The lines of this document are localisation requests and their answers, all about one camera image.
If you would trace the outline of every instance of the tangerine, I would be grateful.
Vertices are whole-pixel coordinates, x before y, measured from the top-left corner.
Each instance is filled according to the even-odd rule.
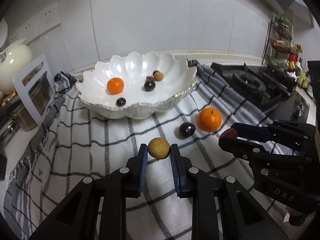
[[[199,127],[206,132],[214,132],[220,128],[221,114],[215,108],[208,107],[203,109],[198,116]]]
[[[116,95],[122,92],[124,82],[121,78],[111,78],[107,83],[107,89],[111,95]]]

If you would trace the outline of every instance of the kettle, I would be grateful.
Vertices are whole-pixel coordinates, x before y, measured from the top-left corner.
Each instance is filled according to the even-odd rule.
[[[31,49],[24,44],[27,39],[12,43],[0,53],[0,91],[6,95],[15,91],[12,78],[33,60]]]

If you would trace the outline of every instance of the black and white cloth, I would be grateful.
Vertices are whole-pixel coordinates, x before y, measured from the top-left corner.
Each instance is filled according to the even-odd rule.
[[[218,146],[220,134],[234,122],[262,125],[271,120],[212,69],[197,61],[190,64],[197,65],[199,78],[191,93],[173,109],[144,120],[108,120],[76,99],[70,76],[56,76],[55,99],[47,117],[9,177],[4,213],[15,234],[28,239],[84,176],[104,178],[123,167],[140,144],[155,137],[177,143],[182,156],[211,176],[234,176],[281,225],[286,207],[257,192],[248,163]],[[216,132],[207,133],[197,126],[197,115],[207,106],[217,108],[223,116]],[[187,121],[197,130],[192,137],[180,139],[178,127]],[[291,153],[270,142],[265,148],[277,154]],[[127,239],[191,239],[192,204],[177,198],[169,158],[157,162],[148,157],[143,194],[127,199],[126,217]]]

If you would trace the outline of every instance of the white scalloped bowl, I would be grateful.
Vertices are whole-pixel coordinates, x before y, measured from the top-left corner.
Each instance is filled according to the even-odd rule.
[[[146,92],[143,85],[147,76],[155,71],[164,74],[153,91]],[[109,79],[119,77],[124,90],[111,95],[106,90]],[[94,69],[83,72],[83,82],[76,83],[78,99],[89,109],[104,117],[144,119],[156,112],[173,108],[196,84],[196,67],[188,68],[186,59],[174,59],[172,54],[158,56],[154,51],[146,55],[131,52],[127,57],[113,56],[109,62],[97,62]],[[118,107],[118,98],[126,104]]]

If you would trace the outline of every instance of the brown round fruit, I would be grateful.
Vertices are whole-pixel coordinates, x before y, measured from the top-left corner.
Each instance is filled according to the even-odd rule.
[[[163,77],[164,77],[162,72],[156,72],[156,73],[154,73],[153,76],[155,78],[155,81],[161,81],[161,80],[163,80]]]
[[[151,157],[163,160],[170,154],[170,145],[163,138],[154,138],[148,144],[148,152]]]

